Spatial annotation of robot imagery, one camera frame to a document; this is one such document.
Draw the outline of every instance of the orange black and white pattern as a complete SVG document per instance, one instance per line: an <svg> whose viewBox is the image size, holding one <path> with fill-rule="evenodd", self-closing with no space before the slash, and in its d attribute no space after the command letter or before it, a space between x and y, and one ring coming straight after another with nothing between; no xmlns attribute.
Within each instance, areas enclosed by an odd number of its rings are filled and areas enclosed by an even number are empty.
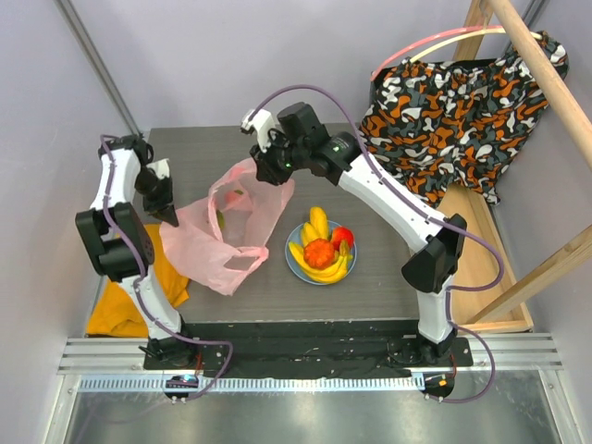
<svg viewBox="0 0 592 444"><path fill-rule="evenodd" d="M541 34L541 48L564 78L565 49ZM452 182L497 204L498 178L548 105L514 48L493 60L407 58L384 69L375 87L360 127L364 141L396 180L432 206Z"/></svg>

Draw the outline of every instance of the gray wall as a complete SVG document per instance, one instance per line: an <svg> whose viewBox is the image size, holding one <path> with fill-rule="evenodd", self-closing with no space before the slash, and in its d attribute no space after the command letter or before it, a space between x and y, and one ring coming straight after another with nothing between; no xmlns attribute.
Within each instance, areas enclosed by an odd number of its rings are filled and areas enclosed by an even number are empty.
<svg viewBox="0 0 592 444"><path fill-rule="evenodd" d="M522 8L528 0L515 0ZM409 43L463 25L467 0L74 0L138 125L236 125L271 92L323 86L356 118L370 72ZM486 39L486 56L506 43ZM449 46L434 55L448 59ZM270 109L309 101L326 122L339 111L311 92Z"/></svg>
<svg viewBox="0 0 592 444"><path fill-rule="evenodd" d="M571 62L567 85L592 117L590 15L590 2L556 0L535 28L548 30L565 45ZM519 277L592 223L592 173L551 110L500 181L499 192L502 202L495 214ZM578 410L592 424L592 262L528 306L536 327L553 334L578 393Z"/></svg>
<svg viewBox="0 0 592 444"><path fill-rule="evenodd" d="M101 168L101 132L125 132L53 2L0 14L0 442L42 439L68 336L98 278L74 227Z"/></svg>

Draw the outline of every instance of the pink bag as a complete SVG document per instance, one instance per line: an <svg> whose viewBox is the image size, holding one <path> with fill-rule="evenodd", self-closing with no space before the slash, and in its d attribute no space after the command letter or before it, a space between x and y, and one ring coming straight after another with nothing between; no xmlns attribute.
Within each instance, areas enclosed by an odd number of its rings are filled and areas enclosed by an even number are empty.
<svg viewBox="0 0 592 444"><path fill-rule="evenodd" d="M260 182L246 159L233 166L208 196L177 210L179 226L160 226L165 256L181 275L231 295L269 256L265 247L294 181Z"/></svg>

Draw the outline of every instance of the blue bowl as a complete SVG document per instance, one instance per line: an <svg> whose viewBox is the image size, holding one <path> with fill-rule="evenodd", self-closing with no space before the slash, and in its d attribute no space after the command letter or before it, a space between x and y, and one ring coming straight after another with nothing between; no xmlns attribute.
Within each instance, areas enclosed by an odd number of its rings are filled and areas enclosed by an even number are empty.
<svg viewBox="0 0 592 444"><path fill-rule="evenodd" d="M302 279L304 282L308 282L309 284L313 284L313 285L331 285L331 284L325 284L322 282L316 282L316 281L310 279L308 276L306 276L306 274L302 271L302 269L296 263L296 261L292 257L292 254L290 253L290 247L288 245L290 242L296 242L296 243L302 245L301 233L302 233L303 226L304 226L304 224L300 224L298 227L296 227L291 232L291 234L288 236L288 240L286 240L286 262L288 262L288 266L290 267L290 270L292 270L292 272L298 278ZM333 231L333 229L335 229L337 227L341 227L341 225L329 220L329 231ZM353 259L351 259L351 262L348 264L348 274L345 275L346 277L351 273L353 266L355 265L355 261L358 258L358 249L357 249L355 242L353 243L353 247L351 248L350 253L353 256Z"/></svg>

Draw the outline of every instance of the yellow cloth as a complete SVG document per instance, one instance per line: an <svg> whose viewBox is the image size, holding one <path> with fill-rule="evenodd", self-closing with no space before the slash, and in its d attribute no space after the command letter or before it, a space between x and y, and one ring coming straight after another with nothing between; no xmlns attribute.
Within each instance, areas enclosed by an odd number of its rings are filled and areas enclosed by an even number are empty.
<svg viewBox="0 0 592 444"><path fill-rule="evenodd" d="M146 225L145 228L154 245L156 277L168 301L173 307L178 307L189 299L187 293L189 279L180 275L165 257L163 243L158 234L159 226ZM128 293L109 280L86 326L86 333L122 338L148 338L148 327Z"/></svg>

